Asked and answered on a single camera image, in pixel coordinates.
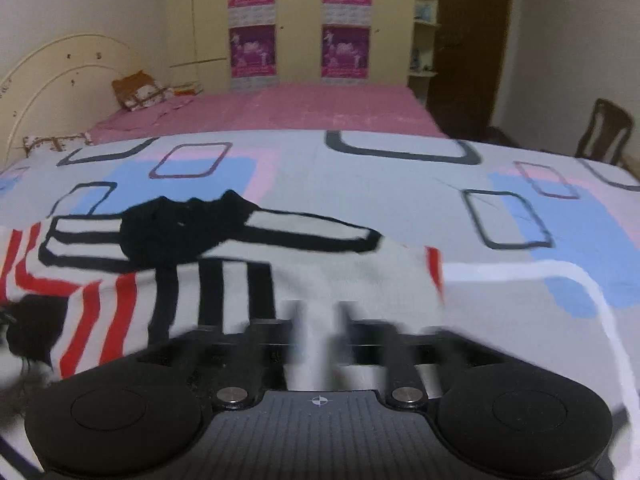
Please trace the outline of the striped knit sweater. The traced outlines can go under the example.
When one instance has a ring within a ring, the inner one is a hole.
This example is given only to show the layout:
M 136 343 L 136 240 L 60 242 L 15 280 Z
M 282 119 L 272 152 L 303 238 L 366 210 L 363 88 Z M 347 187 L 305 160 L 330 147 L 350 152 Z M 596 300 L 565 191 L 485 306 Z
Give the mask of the striped knit sweater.
M 165 197 L 1 232 L 1 324 L 10 352 L 59 378 L 194 328 L 239 333 L 307 310 L 312 370 L 335 307 L 418 332 L 442 317 L 440 253 L 341 220 L 264 209 L 233 191 Z

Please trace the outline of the patterned grey bedsheet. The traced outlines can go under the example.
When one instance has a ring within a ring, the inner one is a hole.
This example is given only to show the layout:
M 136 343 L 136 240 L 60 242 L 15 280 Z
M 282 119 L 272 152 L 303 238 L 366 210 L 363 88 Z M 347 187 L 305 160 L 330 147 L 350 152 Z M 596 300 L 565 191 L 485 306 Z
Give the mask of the patterned grey bedsheet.
M 386 408 L 378 367 L 312 370 L 307 310 L 286 391 L 214 402 L 239 333 L 194 328 L 59 378 L 1 324 L 6 479 L 634 479 L 639 474 L 639 182 L 618 167 L 452 139 L 238 131 L 14 162 L 1 232 L 233 191 L 440 253 L 442 317 L 394 324 L 433 399 Z

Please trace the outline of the pink bedsheet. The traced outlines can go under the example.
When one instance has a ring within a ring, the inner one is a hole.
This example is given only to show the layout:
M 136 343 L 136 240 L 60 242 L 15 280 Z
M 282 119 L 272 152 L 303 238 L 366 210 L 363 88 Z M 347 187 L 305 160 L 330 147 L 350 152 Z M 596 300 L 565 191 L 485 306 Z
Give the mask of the pink bedsheet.
M 238 93 L 175 96 L 142 110 L 120 110 L 89 130 L 95 144 L 240 130 L 352 130 L 446 134 L 407 87 L 385 84 L 278 84 Z

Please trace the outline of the orange patterned pillow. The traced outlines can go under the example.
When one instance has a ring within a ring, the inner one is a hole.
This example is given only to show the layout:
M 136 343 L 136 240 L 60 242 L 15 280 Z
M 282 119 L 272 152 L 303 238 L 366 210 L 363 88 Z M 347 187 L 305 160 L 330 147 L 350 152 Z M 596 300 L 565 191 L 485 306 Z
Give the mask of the orange patterned pillow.
M 161 84 L 143 70 L 112 81 L 115 98 L 124 110 L 143 110 L 175 96 L 174 90 Z

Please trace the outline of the lower right purple poster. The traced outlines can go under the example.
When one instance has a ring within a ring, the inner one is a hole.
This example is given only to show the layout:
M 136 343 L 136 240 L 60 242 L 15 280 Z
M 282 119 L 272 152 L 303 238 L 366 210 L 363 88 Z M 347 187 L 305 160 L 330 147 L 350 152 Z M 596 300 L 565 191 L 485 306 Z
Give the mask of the lower right purple poster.
M 367 79 L 370 28 L 343 25 L 322 27 L 321 77 Z

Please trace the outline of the floral pillow near headboard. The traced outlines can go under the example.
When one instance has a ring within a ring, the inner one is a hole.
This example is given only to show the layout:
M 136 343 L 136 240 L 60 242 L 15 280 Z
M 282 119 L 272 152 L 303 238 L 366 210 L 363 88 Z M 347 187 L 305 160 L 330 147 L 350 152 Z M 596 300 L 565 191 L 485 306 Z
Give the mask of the floral pillow near headboard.
M 23 148 L 27 156 L 39 152 L 61 153 L 92 144 L 88 132 L 71 136 L 24 136 L 23 138 Z

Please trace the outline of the lower left purple poster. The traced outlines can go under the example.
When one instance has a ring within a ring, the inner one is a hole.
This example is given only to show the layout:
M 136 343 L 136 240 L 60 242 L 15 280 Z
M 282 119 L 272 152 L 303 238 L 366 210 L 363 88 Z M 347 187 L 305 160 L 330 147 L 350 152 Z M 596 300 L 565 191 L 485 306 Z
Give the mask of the lower left purple poster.
M 232 78 L 277 75 L 276 28 L 253 25 L 229 29 Z

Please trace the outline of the cream arched headboard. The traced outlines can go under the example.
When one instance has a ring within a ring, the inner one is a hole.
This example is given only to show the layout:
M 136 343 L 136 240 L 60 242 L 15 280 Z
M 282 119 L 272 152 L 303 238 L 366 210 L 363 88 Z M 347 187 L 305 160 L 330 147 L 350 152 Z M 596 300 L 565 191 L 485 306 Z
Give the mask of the cream arched headboard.
M 72 136 L 120 109 L 112 82 L 145 65 L 128 44 L 78 34 L 45 44 L 1 81 L 1 165 L 25 157 L 25 136 Z

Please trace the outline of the cream wardrobe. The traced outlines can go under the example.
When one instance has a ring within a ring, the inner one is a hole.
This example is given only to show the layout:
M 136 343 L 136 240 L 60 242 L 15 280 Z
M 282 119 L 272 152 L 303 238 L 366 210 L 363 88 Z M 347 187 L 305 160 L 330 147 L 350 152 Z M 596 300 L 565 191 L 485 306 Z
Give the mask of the cream wardrobe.
M 371 84 L 406 84 L 414 0 L 372 0 Z M 169 80 L 197 81 L 207 93 L 229 91 L 228 0 L 165 0 Z M 276 0 L 276 60 L 280 81 L 321 79 L 322 0 Z

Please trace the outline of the dark wooden door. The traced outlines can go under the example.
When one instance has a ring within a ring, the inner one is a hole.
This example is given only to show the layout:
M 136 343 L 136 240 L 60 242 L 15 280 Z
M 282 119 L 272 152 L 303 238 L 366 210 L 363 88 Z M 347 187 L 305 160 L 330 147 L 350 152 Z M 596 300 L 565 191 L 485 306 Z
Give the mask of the dark wooden door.
M 511 0 L 438 0 L 426 107 L 450 138 L 480 140 L 489 126 L 506 50 Z

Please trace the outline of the cream wall shelf unit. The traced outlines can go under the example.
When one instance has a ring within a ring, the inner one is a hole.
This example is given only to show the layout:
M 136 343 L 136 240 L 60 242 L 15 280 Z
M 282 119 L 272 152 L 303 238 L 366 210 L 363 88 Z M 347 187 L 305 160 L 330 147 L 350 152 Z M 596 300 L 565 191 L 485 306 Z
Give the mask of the cream wall shelf unit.
M 437 75 L 434 52 L 440 26 L 438 5 L 439 0 L 414 0 L 408 86 L 423 107 L 430 82 Z

